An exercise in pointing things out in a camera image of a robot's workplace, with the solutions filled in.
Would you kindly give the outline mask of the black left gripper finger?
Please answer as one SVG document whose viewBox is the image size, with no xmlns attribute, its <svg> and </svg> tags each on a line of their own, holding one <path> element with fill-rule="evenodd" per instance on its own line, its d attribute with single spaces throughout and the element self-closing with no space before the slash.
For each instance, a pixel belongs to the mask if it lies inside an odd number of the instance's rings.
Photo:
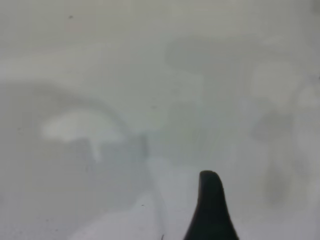
<svg viewBox="0 0 320 240">
<path fill-rule="evenodd" d="M 197 205 L 185 240 L 238 240 L 219 175 L 210 170 L 199 173 Z"/>
</svg>

